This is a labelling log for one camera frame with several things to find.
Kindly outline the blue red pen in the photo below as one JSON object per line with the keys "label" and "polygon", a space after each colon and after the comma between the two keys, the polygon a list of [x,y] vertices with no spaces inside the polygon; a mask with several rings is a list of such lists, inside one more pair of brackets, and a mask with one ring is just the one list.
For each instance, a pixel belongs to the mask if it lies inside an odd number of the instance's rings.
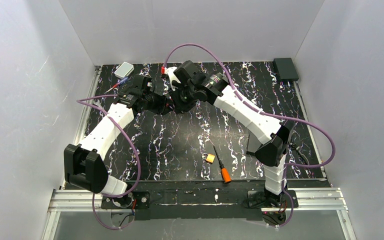
{"label": "blue red pen", "polygon": [[122,86],[123,84],[125,84],[128,81],[128,79],[129,79],[128,76],[119,79],[119,81],[116,84],[114,84],[110,89],[108,89],[105,93],[108,93],[108,92]]}

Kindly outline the dark grey flat plate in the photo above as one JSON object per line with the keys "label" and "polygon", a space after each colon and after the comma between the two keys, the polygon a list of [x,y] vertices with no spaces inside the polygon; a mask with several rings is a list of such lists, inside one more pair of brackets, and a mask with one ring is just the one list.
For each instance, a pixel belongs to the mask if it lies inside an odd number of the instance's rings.
{"label": "dark grey flat plate", "polygon": [[254,156],[255,152],[260,148],[261,145],[262,144],[258,138],[252,132],[250,132],[246,144],[246,153],[248,155]]}

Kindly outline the orange handled screwdriver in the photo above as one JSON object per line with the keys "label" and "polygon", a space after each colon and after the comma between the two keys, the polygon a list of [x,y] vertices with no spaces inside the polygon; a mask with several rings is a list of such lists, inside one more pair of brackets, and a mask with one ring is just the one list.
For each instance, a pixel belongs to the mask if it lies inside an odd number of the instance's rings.
{"label": "orange handled screwdriver", "polygon": [[225,168],[225,166],[222,162],[222,159],[220,158],[218,151],[217,151],[215,146],[213,146],[213,149],[214,149],[215,156],[216,156],[218,163],[219,163],[220,173],[221,173],[222,179],[223,179],[225,184],[229,184],[232,182],[231,175],[229,174],[228,170]]}

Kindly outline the aluminium frame rail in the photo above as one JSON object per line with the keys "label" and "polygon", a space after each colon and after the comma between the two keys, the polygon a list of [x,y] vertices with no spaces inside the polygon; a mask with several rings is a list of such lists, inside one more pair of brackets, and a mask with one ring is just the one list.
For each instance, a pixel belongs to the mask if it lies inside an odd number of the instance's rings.
{"label": "aluminium frame rail", "polygon": [[[262,164],[247,154],[249,133],[226,112],[200,103],[189,113],[141,113],[126,127],[141,162],[138,191],[150,207],[132,216],[111,200],[67,184],[53,193],[45,240],[350,240],[354,232],[339,188],[322,169],[290,167],[289,204],[247,209],[264,188]],[[216,147],[231,182],[225,184]]]}

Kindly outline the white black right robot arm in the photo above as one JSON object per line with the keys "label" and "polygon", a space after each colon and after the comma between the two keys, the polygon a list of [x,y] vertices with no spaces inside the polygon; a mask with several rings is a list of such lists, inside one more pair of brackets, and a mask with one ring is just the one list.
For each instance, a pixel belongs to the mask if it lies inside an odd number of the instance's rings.
{"label": "white black right robot arm", "polygon": [[285,161],[294,123],[265,116],[262,109],[230,85],[226,75],[206,74],[190,60],[178,67],[168,67],[162,73],[171,86],[169,96],[175,113],[186,113],[198,102],[206,102],[225,111],[249,130],[247,152],[262,163],[265,184],[260,198],[248,200],[248,207],[283,207],[287,202]]}

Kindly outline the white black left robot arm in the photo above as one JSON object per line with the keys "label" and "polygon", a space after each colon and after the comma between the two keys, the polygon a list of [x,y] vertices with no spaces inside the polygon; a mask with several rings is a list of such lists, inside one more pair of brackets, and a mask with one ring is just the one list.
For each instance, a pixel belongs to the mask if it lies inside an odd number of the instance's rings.
{"label": "white black left robot arm", "polygon": [[88,99],[78,103],[94,108],[103,113],[102,120],[78,144],[68,144],[63,151],[64,179],[67,183],[87,190],[93,194],[101,194],[108,198],[122,198],[133,191],[133,186],[109,175],[104,164],[110,146],[123,135],[129,142],[137,159],[139,154],[131,138],[124,131],[138,113],[150,111],[157,115],[165,115],[172,111],[166,96],[155,92],[153,80],[149,76],[136,74],[131,85],[119,94],[110,94],[111,105],[108,110],[89,104]]}

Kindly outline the white rectangular box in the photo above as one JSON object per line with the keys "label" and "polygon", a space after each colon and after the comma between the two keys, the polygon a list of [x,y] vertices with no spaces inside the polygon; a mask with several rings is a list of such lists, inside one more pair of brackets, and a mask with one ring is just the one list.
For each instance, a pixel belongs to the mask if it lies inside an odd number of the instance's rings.
{"label": "white rectangular box", "polygon": [[114,75],[119,79],[123,79],[125,77],[128,77],[133,72],[133,70],[134,70],[133,64],[129,62],[123,62],[115,70]]}

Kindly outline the black box in corner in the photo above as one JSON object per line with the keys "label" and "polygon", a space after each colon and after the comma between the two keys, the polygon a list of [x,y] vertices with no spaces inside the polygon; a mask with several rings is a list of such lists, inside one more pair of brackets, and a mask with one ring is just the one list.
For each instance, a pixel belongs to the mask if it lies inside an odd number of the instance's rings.
{"label": "black box in corner", "polygon": [[292,58],[275,58],[273,67],[281,82],[296,82],[299,80],[299,74]]}

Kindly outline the small silver wrench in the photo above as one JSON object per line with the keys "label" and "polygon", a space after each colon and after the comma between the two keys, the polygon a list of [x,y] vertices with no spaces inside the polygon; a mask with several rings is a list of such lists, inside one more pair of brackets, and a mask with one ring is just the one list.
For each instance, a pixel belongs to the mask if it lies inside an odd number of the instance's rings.
{"label": "small silver wrench", "polygon": [[102,112],[103,114],[105,114],[105,109],[102,107],[101,105],[101,101],[99,99],[95,99],[93,101],[93,105],[96,106],[100,112]]}

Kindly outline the brass padlock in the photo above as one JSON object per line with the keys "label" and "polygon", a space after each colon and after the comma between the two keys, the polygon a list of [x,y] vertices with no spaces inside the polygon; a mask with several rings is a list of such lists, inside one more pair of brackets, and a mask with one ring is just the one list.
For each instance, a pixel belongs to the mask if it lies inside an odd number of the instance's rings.
{"label": "brass padlock", "polygon": [[207,163],[210,163],[212,164],[215,160],[216,156],[214,154],[210,154],[210,153],[204,153],[202,154],[202,159],[204,161],[206,161]]}

